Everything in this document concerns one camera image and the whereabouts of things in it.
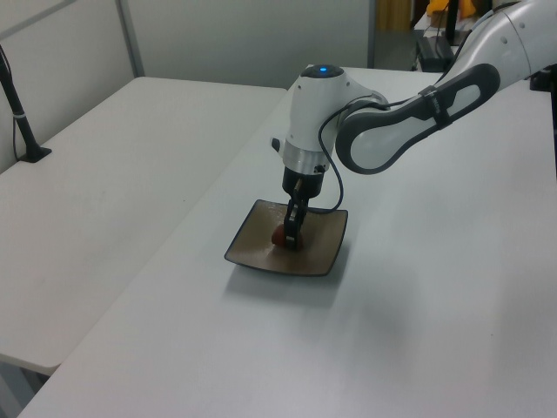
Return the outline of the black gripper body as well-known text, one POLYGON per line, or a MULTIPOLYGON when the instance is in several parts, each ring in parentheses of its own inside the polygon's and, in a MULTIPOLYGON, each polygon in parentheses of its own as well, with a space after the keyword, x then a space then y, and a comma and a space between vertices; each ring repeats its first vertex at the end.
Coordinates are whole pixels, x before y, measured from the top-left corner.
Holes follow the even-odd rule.
POLYGON ((300 174, 285 167, 282 188, 290 196, 296 192, 301 199, 313 199, 320 194, 323 179, 323 173, 300 174))

